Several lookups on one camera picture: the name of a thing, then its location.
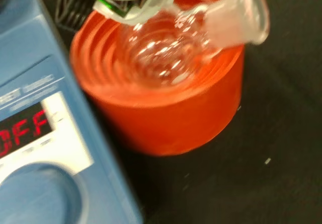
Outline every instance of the red led display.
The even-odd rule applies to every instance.
[[[0,122],[0,158],[52,131],[45,110],[37,103]]]

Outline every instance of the white label panel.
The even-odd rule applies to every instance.
[[[0,183],[21,166],[54,163],[77,174],[93,159],[61,92],[41,102],[53,131],[0,159]]]

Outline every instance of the glass flask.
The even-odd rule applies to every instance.
[[[172,4],[144,24],[121,25],[116,57],[132,81],[169,87],[192,79],[224,48],[263,43],[269,28],[265,0],[218,0],[187,11]]]

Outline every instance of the digital display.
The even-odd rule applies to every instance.
[[[0,159],[51,131],[40,103],[6,118],[0,122]]]

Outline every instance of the black surface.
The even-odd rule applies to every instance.
[[[270,37],[247,48],[241,109],[215,140],[171,158],[118,147],[147,223],[322,223],[322,0],[268,4]]]

